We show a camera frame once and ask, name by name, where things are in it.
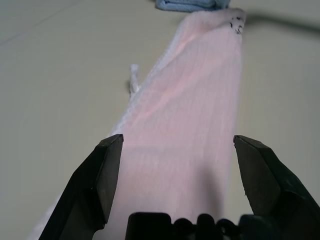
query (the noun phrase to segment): pink cloth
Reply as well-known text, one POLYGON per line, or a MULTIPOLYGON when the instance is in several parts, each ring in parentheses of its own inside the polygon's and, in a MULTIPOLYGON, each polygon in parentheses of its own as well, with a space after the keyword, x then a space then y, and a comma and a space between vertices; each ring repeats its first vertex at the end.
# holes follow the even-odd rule
POLYGON ((95 240, 123 240, 134 212, 194 223, 201 213, 223 216, 245 17, 240 9, 188 15, 142 86, 132 88, 110 134, 122 133, 124 143, 109 222, 95 240))

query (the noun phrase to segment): blue towel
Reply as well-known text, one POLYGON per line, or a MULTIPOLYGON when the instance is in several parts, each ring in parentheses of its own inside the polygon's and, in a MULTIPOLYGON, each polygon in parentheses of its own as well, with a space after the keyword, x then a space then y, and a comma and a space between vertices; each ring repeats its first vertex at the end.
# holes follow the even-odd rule
POLYGON ((165 11, 195 12, 228 8, 230 0, 156 0, 155 6, 165 11))

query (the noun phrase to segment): beige floor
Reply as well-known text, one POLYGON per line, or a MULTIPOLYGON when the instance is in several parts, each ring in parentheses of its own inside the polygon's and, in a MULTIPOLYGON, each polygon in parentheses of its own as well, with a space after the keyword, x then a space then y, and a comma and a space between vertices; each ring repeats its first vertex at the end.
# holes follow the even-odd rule
MULTIPOLYGON (((318 0, 234 0, 320 23, 318 0)), ((122 115, 129 66, 141 79, 184 13, 152 0, 2 0, 0 238, 24 239, 76 167, 122 115)), ((273 148, 320 203, 320 38, 282 27, 243 35, 237 133, 273 148)), ((236 156, 225 216, 250 213, 236 156)))

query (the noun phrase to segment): cloth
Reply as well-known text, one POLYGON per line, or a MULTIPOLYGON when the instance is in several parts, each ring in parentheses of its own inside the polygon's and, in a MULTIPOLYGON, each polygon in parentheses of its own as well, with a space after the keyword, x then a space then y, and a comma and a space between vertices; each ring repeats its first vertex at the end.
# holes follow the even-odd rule
POLYGON ((196 12, 226 9, 230 0, 156 0, 155 6, 165 11, 196 12))
MULTIPOLYGON (((193 223, 223 216, 241 76, 240 9, 188 15, 139 87, 131 67, 128 108, 111 135, 124 136, 108 224, 94 240, 125 239, 134 212, 193 223)), ((52 213, 35 227, 37 240, 52 213)))

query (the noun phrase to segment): ribbed fabric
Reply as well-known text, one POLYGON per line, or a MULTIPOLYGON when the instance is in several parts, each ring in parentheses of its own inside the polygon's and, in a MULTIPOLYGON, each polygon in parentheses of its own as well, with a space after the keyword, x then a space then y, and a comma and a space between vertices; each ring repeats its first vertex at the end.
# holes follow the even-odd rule
POLYGON ((155 6, 164 11, 196 12, 226 9, 230 0, 156 0, 155 6))
MULTIPOLYGON (((118 183, 108 224, 93 239, 125 239, 134 212, 194 223, 201 213, 223 216, 244 21, 240 9, 188 15, 144 83, 134 87, 110 134, 124 135, 118 183)), ((42 229, 28 239, 38 239, 42 229)))

